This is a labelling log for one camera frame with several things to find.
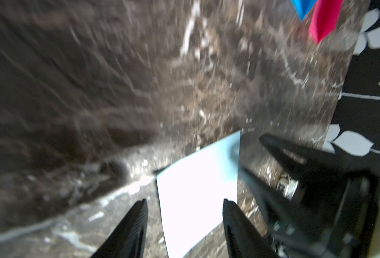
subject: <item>white paper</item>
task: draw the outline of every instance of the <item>white paper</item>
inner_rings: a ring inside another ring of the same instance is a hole
[[[373,142],[366,139],[360,133],[353,131],[344,131],[333,143],[345,152],[359,157],[368,154],[373,146]]]
[[[340,133],[339,124],[329,125],[329,129],[327,130],[326,138],[324,139],[324,144],[321,149],[325,152],[335,153],[335,149],[333,148],[331,141],[336,139],[339,133]]]
[[[157,176],[169,258],[182,258],[223,221],[223,199],[237,202],[240,132],[172,164]]]

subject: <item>marble countertop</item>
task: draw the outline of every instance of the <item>marble countertop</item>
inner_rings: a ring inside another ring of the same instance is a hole
[[[89,257],[143,198],[145,257],[166,257],[154,172],[238,130],[240,164],[275,186],[258,137],[320,146],[369,5],[345,0],[316,45],[288,0],[6,3],[1,257]],[[238,204],[264,233],[241,181]],[[227,256],[218,226],[186,257]]]

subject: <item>brown marble slab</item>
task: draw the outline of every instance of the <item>brown marble slab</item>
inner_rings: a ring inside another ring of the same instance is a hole
[[[0,256],[88,257],[147,198],[165,257],[153,172],[237,130],[274,186],[258,137],[323,141],[368,4],[316,45],[288,0],[0,0]],[[242,182],[238,204],[264,233]],[[219,226],[187,257],[226,248]]]

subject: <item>blue object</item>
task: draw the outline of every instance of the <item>blue object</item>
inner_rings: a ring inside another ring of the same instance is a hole
[[[291,0],[294,8],[296,9],[297,15],[300,20],[303,20],[306,14],[310,11],[316,0]]]
[[[182,258],[223,220],[223,199],[237,202],[240,131],[157,175],[169,258]]]

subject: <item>red object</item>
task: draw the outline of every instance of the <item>red object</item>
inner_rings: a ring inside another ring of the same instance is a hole
[[[335,29],[342,3],[343,0],[317,0],[309,27],[317,44]]]

